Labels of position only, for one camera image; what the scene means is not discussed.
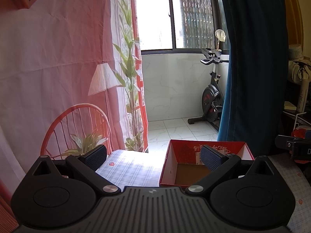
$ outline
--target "marble wall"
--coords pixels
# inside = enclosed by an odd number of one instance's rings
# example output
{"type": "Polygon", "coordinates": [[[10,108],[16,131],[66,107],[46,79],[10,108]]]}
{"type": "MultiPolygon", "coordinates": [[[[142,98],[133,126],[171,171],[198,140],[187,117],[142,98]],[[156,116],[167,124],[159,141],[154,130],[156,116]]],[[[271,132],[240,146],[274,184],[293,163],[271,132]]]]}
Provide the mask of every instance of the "marble wall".
{"type": "MultiPolygon", "coordinates": [[[[200,63],[203,54],[156,54],[142,56],[148,121],[201,116],[203,90],[211,81],[213,65],[200,63]]],[[[228,64],[219,67],[220,87],[225,93],[228,64]]]]}

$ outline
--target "window pane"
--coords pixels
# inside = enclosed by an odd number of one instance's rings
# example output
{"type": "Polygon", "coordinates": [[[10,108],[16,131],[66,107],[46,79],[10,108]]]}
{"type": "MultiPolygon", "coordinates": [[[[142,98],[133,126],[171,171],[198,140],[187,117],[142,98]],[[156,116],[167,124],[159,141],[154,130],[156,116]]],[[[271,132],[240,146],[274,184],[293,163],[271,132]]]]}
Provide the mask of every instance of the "window pane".
{"type": "Polygon", "coordinates": [[[211,0],[173,0],[177,48],[214,48],[211,0]]]}
{"type": "Polygon", "coordinates": [[[219,4],[219,12],[220,12],[221,29],[226,33],[226,41],[224,43],[222,43],[222,49],[229,50],[230,49],[230,41],[229,41],[227,24],[226,24],[224,5],[222,3],[222,0],[218,0],[218,4],[219,4]]]}
{"type": "Polygon", "coordinates": [[[136,0],[141,50],[172,49],[169,0],[136,0]]]}

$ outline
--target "exercise bike flywheel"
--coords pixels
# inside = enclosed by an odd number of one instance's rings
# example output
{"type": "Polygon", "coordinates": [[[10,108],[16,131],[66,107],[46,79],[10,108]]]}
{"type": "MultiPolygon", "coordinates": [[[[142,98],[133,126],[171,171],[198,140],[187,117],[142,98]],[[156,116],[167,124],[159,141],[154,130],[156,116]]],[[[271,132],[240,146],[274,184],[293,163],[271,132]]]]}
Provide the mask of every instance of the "exercise bike flywheel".
{"type": "Polygon", "coordinates": [[[209,85],[203,92],[202,95],[202,110],[205,114],[205,120],[209,122],[214,122],[219,117],[219,112],[215,111],[213,107],[213,102],[221,102],[220,94],[218,90],[212,86],[209,85]]]}

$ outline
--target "window frame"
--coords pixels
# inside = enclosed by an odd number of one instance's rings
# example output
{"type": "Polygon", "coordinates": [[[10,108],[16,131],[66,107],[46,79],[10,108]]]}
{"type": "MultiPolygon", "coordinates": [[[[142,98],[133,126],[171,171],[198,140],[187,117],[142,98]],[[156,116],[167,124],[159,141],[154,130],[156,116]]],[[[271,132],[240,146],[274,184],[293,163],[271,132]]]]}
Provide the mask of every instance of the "window frame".
{"type": "MultiPolygon", "coordinates": [[[[220,11],[218,0],[211,0],[212,13],[213,13],[213,25],[214,30],[221,28],[220,11]]],[[[176,35],[175,35],[175,19],[173,0],[169,0],[169,11],[171,19],[172,30],[172,49],[155,49],[155,50],[141,50],[142,55],[150,54],[170,54],[170,53],[202,53],[201,49],[196,48],[176,48],[176,35]]],[[[219,48],[222,49],[222,42],[219,43],[219,48]]],[[[222,50],[222,54],[229,54],[229,50],[222,50]]]]}

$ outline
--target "red cardboard box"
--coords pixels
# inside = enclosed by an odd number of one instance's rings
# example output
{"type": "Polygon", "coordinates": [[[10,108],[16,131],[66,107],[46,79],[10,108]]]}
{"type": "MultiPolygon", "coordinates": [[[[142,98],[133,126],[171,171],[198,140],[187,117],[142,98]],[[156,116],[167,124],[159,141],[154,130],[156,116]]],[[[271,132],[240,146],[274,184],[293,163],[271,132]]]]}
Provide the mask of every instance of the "red cardboard box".
{"type": "Polygon", "coordinates": [[[241,159],[254,160],[245,142],[171,140],[159,185],[185,189],[209,174],[210,170],[200,160],[201,148],[206,144],[224,155],[234,153],[241,159]]]}

